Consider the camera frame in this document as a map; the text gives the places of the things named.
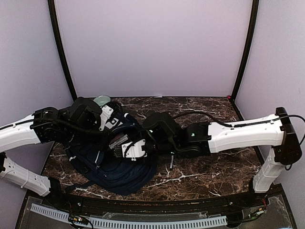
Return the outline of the black capped white marker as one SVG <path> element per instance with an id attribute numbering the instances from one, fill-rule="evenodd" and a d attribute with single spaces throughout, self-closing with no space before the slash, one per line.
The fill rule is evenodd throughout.
<path id="1" fill-rule="evenodd" d="M 173 160 L 174 160 L 174 155 L 171 155 L 170 170 L 173 169 Z"/>

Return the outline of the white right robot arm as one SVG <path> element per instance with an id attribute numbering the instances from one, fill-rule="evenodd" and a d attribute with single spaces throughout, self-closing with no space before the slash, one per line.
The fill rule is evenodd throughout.
<path id="1" fill-rule="evenodd" d="M 222 122 L 211 117 L 208 122 L 196 122 L 186 127 L 167 112 L 156 112 L 136 125 L 129 114 L 123 120 L 115 118 L 110 129 L 116 134 L 109 148 L 117 157 L 136 160 L 152 154 L 184 158 L 200 157 L 229 149 L 270 146 L 267 159 L 250 183 L 243 203 L 253 207 L 269 190 L 286 166 L 302 156 L 301 144 L 291 116 L 278 107 L 266 117 L 237 122 Z"/>

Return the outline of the navy blue student backpack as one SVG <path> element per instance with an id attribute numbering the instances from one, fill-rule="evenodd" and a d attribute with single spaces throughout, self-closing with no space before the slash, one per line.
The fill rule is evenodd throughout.
<path id="1" fill-rule="evenodd" d="M 119 103 L 109 102 L 100 108 L 105 106 L 113 109 L 105 130 L 112 131 L 115 136 L 127 134 L 134 143 L 144 138 L 141 125 L 130 114 L 124 112 Z M 154 177 L 157 171 L 157 156 L 148 156 L 136 161 L 125 158 L 111 159 L 108 157 L 111 141 L 104 147 L 73 144 L 67 148 L 66 154 L 72 166 L 88 179 L 85 184 L 66 187 L 67 193 L 96 184 L 112 193 L 127 196 L 141 189 Z"/>

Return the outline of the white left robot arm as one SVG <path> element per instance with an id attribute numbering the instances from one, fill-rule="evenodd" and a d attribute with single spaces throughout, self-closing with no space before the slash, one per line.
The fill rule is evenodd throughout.
<path id="1" fill-rule="evenodd" d="M 98 142 L 110 135 L 105 130 L 105 125 L 112 114 L 113 109 L 108 106 L 99 107 L 96 112 L 84 109 L 78 113 L 78 117 L 73 117 L 67 108 L 57 110 L 47 107 L 1 127 L 0 177 L 42 197 L 48 197 L 55 207 L 63 208 L 67 204 L 67 197 L 61 193 L 59 180 L 38 175 L 16 164 L 6 155 L 6 151 L 48 142 Z"/>

